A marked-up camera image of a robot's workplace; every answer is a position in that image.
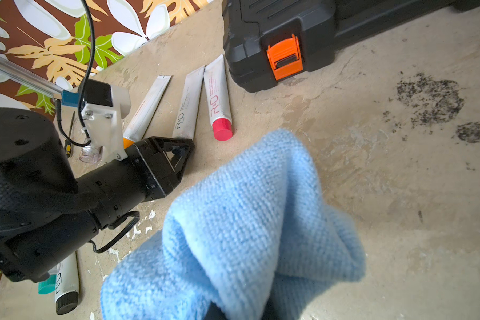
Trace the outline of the black cap toothpaste tube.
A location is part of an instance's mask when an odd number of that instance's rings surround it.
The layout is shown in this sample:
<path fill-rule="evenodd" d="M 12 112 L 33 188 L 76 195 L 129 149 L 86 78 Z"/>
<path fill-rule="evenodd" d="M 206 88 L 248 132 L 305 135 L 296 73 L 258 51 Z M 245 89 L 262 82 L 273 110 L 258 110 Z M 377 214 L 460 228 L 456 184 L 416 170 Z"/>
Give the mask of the black cap toothpaste tube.
<path fill-rule="evenodd" d="M 57 265 L 55 310 L 58 315 L 73 311 L 79 304 L 79 272 L 77 255 L 73 252 Z"/>

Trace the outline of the pink cap toothpaste tube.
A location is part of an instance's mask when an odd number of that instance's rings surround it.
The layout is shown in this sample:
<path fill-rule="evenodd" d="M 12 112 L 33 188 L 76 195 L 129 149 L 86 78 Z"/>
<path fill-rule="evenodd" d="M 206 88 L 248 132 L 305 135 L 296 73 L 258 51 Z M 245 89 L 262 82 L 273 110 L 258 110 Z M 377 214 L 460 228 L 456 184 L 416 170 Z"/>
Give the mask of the pink cap toothpaste tube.
<path fill-rule="evenodd" d="M 233 120 L 223 55 L 205 67 L 203 80 L 214 138 L 217 141 L 227 141 L 233 137 Z"/>

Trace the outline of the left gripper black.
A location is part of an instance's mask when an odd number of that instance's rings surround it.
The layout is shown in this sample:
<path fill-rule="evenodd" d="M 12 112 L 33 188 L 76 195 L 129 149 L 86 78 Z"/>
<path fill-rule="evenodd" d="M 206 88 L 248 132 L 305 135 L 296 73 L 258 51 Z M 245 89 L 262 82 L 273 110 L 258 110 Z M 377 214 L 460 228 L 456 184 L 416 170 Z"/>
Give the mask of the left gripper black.
<path fill-rule="evenodd" d="M 77 179 L 95 204 L 87 209 L 105 229 L 136 205 L 167 197 L 183 178 L 195 149 L 192 139 L 150 137 L 126 149 L 127 159 L 113 160 Z"/>

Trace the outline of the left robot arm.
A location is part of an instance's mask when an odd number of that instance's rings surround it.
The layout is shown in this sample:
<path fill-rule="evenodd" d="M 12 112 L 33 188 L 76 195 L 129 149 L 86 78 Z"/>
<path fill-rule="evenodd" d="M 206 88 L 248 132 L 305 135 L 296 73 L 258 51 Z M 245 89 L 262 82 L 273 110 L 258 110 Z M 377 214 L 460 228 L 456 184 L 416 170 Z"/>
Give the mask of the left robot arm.
<path fill-rule="evenodd" d="M 135 207 L 180 183 L 190 139 L 148 137 L 75 178 L 55 126 L 24 109 L 0 108 L 0 271 L 35 283 L 104 229 L 126 235 Z"/>

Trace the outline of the orange cap toothpaste tube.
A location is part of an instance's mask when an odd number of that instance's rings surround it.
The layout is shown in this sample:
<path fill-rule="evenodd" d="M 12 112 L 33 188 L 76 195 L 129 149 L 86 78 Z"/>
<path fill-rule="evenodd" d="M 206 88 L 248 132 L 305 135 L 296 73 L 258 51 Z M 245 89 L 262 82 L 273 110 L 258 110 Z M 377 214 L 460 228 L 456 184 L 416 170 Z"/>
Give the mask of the orange cap toothpaste tube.
<path fill-rule="evenodd" d="M 153 82 L 139 109 L 123 133 L 124 149 L 142 140 L 170 80 L 171 75 L 160 75 Z"/>

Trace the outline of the black plastic tool case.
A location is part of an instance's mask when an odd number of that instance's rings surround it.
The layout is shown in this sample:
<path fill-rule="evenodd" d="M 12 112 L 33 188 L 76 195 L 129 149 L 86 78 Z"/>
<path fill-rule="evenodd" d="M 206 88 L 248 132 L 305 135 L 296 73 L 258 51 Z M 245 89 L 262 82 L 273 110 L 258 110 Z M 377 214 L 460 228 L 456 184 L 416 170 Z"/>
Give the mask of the black plastic tool case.
<path fill-rule="evenodd" d="M 223 48 L 231 78 L 249 93 L 321 69 L 337 50 L 446 6 L 480 1 L 223 1 Z"/>

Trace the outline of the green cap toothpaste tube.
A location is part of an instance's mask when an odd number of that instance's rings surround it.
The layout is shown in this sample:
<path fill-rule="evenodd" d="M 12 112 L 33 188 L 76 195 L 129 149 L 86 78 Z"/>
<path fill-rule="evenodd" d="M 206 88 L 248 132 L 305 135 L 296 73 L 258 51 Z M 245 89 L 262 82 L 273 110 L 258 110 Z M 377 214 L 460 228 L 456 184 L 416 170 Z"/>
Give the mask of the green cap toothpaste tube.
<path fill-rule="evenodd" d="M 38 294 L 49 295 L 55 291 L 57 276 L 55 271 L 49 272 L 49 278 L 38 283 Z"/>

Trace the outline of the dark cap toothpaste tube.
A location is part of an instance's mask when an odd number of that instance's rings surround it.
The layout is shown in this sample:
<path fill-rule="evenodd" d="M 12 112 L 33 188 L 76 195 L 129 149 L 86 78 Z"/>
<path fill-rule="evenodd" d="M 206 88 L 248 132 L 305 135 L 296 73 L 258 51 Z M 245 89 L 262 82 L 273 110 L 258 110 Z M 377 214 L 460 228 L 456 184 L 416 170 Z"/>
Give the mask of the dark cap toothpaste tube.
<path fill-rule="evenodd" d="M 203 65 L 187 74 L 185 78 L 181 104 L 173 129 L 173 138 L 194 138 L 204 69 Z"/>

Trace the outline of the blue microfiber cloth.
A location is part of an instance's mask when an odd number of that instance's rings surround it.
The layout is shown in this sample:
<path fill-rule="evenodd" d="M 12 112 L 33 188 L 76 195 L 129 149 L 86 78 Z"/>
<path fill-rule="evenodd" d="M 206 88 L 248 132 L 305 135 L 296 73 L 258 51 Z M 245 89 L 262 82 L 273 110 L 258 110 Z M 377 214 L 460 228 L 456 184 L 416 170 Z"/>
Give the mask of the blue microfiber cloth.
<path fill-rule="evenodd" d="M 298 319 L 365 275 L 353 221 L 327 205 L 304 144 L 278 129 L 182 193 L 101 289 L 104 319 Z"/>

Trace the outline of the clear pink tube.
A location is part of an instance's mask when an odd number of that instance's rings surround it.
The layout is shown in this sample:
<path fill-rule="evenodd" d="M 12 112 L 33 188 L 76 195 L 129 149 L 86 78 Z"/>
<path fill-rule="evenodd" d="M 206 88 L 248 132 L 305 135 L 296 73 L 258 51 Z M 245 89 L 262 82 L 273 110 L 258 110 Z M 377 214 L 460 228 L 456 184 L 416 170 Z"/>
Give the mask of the clear pink tube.
<path fill-rule="evenodd" d="M 102 159 L 102 147 L 93 147 L 88 145 L 81 148 L 79 160 L 88 164 L 99 163 Z"/>

